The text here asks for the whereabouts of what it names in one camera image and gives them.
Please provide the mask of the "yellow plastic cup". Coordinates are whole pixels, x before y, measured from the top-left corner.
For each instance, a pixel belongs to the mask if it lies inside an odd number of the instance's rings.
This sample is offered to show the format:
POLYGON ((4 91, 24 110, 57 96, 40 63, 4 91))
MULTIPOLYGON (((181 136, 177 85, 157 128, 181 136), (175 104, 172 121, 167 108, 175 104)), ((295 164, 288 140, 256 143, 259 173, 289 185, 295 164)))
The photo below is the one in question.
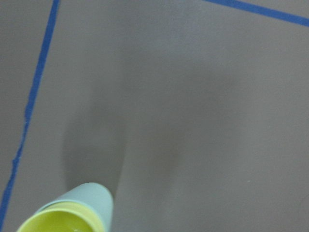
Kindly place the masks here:
POLYGON ((19 232, 104 232, 97 214, 74 202, 52 204, 28 218, 19 232))

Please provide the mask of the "light green plastic cup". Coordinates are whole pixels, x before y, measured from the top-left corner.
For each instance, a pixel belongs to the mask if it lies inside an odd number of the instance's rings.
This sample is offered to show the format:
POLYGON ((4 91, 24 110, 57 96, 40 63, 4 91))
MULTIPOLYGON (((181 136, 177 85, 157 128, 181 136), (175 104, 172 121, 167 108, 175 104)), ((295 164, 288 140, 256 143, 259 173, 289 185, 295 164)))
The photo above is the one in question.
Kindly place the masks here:
POLYGON ((40 207, 35 213, 37 214, 47 207, 61 202, 74 202, 88 207, 99 217, 103 228, 107 232, 110 231, 113 214, 113 197, 105 186, 98 183, 81 184, 40 207))

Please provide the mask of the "long blue tape strip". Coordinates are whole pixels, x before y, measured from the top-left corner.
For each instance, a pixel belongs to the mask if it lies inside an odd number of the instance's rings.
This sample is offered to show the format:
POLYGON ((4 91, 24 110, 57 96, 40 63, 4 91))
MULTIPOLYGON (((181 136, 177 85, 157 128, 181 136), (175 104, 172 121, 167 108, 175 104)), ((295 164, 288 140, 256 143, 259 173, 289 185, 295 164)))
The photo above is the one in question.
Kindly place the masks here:
POLYGON ((12 160, 11 174, 8 179, 7 185, 3 191, 3 195, 1 199, 1 204, 0 204, 0 223, 1 224, 4 223, 4 220, 7 214, 8 206, 10 203, 10 198, 13 192, 14 183, 15 183, 15 179, 17 176, 18 168, 19 168, 19 163, 23 155, 23 150, 24 150, 24 145, 26 142, 27 134, 28 134, 28 129, 31 123, 31 118, 32 118, 34 107, 35 107, 35 102, 37 99, 39 87, 41 84, 43 72, 44 72, 47 57, 49 54, 49 49, 50 49, 54 29, 56 26, 56 18, 57 18, 57 12, 58 12, 59 5, 60 5, 60 1, 54 0, 52 2, 52 6, 51 6, 50 13, 48 16, 44 37, 42 40, 41 50, 39 53, 37 65, 36 65, 34 76, 32 79, 32 84, 31 84, 31 88, 29 91, 27 104, 24 110, 24 124, 23 124, 23 130, 21 134, 20 143, 16 151, 15 157, 12 160))

